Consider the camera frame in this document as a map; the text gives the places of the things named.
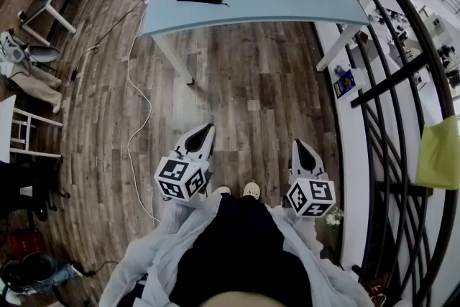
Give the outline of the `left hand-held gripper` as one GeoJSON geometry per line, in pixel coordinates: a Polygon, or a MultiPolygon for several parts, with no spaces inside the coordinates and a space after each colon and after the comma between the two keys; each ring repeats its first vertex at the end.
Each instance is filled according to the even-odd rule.
{"type": "Polygon", "coordinates": [[[215,136],[216,128],[212,123],[197,126],[183,134],[175,150],[161,158],[155,172],[155,182],[164,198],[176,201],[204,200],[212,176],[210,158],[215,136]]]}

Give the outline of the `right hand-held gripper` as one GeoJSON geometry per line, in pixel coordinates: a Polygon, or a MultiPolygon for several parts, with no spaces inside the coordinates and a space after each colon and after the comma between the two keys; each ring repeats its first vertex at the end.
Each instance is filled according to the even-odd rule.
{"type": "Polygon", "coordinates": [[[336,204],[336,194],[319,154],[304,141],[294,139],[291,168],[286,206],[297,217],[324,217],[336,204]],[[310,173],[295,173],[295,170],[310,173]]]}

